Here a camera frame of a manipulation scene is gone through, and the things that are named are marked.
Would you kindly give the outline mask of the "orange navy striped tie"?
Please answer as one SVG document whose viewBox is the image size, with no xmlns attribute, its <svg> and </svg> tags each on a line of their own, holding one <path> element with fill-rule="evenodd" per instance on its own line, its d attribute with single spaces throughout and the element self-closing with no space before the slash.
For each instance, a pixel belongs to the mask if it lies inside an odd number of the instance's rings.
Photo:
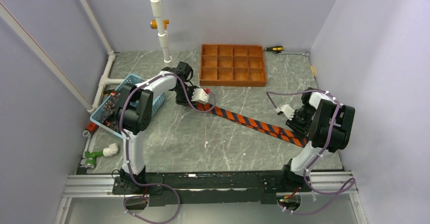
<svg viewBox="0 0 430 224">
<path fill-rule="evenodd" d="M 285 142 L 294 144 L 296 146 L 304 148 L 306 144 L 308 143 L 307 137 L 300 137 L 298 134 L 294 133 L 291 130 L 278 127 L 275 125 L 271 125 L 265 122 L 261 122 L 228 110 L 225 110 L 223 108 L 220 108 L 218 106 L 215 106 L 212 108 L 209 113 L 219 116 L 221 118 L 227 119 L 231 122 L 240 124 L 242 126 L 251 128 L 253 130 L 259 131 L 261 133 L 265 133 L 267 135 L 270 135 L 272 137 L 281 139 Z"/>
</svg>

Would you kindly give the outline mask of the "brown compartment tray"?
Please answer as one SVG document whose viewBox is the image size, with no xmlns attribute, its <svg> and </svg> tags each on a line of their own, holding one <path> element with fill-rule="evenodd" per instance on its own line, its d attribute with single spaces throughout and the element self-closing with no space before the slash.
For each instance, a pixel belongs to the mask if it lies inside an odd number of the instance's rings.
<svg viewBox="0 0 430 224">
<path fill-rule="evenodd" d="M 233 44 L 201 45 L 199 84 L 265 87 L 267 76 L 263 47 Z"/>
</svg>

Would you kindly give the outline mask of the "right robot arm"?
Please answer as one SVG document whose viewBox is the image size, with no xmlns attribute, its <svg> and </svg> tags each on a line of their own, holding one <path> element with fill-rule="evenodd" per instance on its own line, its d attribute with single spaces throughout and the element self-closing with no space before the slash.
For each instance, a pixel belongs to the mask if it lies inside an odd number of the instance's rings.
<svg viewBox="0 0 430 224">
<path fill-rule="evenodd" d="M 302 93 L 302 106 L 292 109 L 288 104 L 282 112 L 286 125 L 299 139 L 307 137 L 303 150 L 289 162 L 290 172 L 280 176 L 279 184 L 292 191 L 318 158 L 343 150 L 349 143 L 355 108 L 339 103 L 329 92 L 309 87 Z"/>
</svg>

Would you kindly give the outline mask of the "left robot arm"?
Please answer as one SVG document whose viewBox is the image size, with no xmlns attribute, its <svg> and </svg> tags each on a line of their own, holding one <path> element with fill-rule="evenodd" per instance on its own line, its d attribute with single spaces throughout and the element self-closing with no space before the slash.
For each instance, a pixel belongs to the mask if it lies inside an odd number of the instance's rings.
<svg viewBox="0 0 430 224">
<path fill-rule="evenodd" d="M 156 76 L 138 84 L 126 84 L 120 90 L 120 97 L 113 116 L 123 135 L 124 161 L 121 176 L 126 178 L 126 187 L 134 194 L 145 189 L 145 163 L 142 156 L 143 141 L 139 139 L 148 128 L 154 100 L 167 91 L 176 94 L 176 103 L 190 105 L 197 86 L 188 86 L 193 69 L 185 62 L 176 67 L 165 67 Z"/>
</svg>

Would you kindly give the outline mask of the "dark patterned ties pile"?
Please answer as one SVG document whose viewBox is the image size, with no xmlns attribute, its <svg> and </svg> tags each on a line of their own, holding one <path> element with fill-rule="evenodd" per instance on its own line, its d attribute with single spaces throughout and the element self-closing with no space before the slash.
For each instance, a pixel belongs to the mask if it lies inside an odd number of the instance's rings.
<svg viewBox="0 0 430 224">
<path fill-rule="evenodd" d="M 118 120 L 115 116 L 116 103 L 118 102 L 120 93 L 114 90 L 107 90 L 109 92 L 110 99 L 103 106 L 104 113 L 102 116 L 102 124 L 113 130 L 114 132 L 119 131 Z"/>
</svg>

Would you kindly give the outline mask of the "silver wrench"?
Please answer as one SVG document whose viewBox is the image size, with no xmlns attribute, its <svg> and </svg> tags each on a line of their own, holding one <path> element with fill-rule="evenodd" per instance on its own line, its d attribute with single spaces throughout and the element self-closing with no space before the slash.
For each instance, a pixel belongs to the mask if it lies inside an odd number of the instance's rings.
<svg viewBox="0 0 430 224">
<path fill-rule="evenodd" d="M 305 57 L 309 57 L 310 52 L 309 51 L 304 51 L 304 52 L 276 52 L 275 55 L 301 55 L 301 56 L 305 56 Z"/>
</svg>

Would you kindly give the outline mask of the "orange black screwdriver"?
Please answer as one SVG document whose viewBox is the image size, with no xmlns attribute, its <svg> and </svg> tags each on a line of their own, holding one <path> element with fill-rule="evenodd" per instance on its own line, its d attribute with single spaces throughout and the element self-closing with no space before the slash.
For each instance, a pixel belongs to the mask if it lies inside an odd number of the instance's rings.
<svg viewBox="0 0 430 224">
<path fill-rule="evenodd" d="M 283 46 L 266 47 L 265 51 L 266 52 L 281 53 L 283 51 Z"/>
</svg>

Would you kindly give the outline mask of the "white pvc pipe stand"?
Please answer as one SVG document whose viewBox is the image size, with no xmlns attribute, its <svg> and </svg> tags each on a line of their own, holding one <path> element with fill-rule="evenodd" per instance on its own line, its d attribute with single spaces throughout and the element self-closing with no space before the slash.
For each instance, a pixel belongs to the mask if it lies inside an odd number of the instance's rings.
<svg viewBox="0 0 430 224">
<path fill-rule="evenodd" d="M 169 42 L 168 42 L 168 33 L 166 28 L 164 27 L 163 20 L 163 3 L 162 0 L 150 0 L 151 8 L 153 15 L 155 17 L 156 25 L 157 25 L 157 35 L 159 38 L 159 43 L 163 52 L 163 59 L 165 63 L 170 63 L 172 61 L 172 57 L 169 51 Z"/>
</svg>

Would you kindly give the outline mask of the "green white pipe fitting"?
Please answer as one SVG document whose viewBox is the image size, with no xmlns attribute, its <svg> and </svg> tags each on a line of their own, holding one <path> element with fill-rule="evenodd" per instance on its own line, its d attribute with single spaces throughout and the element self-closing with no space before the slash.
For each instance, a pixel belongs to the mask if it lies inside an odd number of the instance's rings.
<svg viewBox="0 0 430 224">
<path fill-rule="evenodd" d="M 84 157 L 86 160 L 84 162 L 84 167 L 87 169 L 94 168 L 96 165 L 96 159 L 98 157 L 111 157 L 116 155 L 118 151 L 119 151 L 119 147 L 117 143 L 112 143 L 101 151 L 96 151 L 96 152 L 85 151 Z"/>
</svg>

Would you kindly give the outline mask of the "white corner pipe frame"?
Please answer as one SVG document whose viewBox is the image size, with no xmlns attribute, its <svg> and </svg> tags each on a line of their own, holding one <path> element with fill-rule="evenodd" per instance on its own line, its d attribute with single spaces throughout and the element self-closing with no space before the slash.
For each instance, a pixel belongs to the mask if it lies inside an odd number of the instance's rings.
<svg viewBox="0 0 430 224">
<path fill-rule="evenodd" d="M 98 78 L 98 84 L 97 84 L 94 98 L 92 99 L 91 102 L 89 102 L 89 105 L 86 106 L 87 112 L 91 114 L 99 107 L 102 101 L 103 91 L 109 86 L 119 85 L 124 80 L 112 79 L 110 77 L 114 62 L 116 61 L 116 58 L 117 58 L 117 53 L 115 52 L 112 45 L 108 41 L 108 38 L 105 35 L 105 32 L 103 31 L 103 28 L 101 27 L 100 22 L 98 21 L 96 15 L 94 14 L 88 0 L 78 0 L 78 2 L 82 7 L 82 12 L 85 15 L 86 19 L 88 20 L 90 29 L 93 32 L 94 36 L 96 36 L 97 43 L 101 48 L 101 50 L 103 51 L 103 55 L 104 55 L 103 70 L 101 75 Z"/>
</svg>

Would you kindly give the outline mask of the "white diagonal wall pipe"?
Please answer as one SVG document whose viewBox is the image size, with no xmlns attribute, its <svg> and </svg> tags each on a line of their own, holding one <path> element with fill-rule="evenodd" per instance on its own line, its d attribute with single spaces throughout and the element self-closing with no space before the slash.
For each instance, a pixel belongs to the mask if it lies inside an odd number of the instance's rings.
<svg viewBox="0 0 430 224">
<path fill-rule="evenodd" d="M 44 63 L 44 65 L 60 80 L 60 82 L 72 93 L 72 95 L 91 112 L 94 106 L 84 97 L 83 93 L 72 83 L 60 67 L 53 61 L 47 52 L 28 33 L 13 14 L 1 3 L 1 18 L 12 28 L 21 40 L 33 51 L 33 53 Z"/>
</svg>

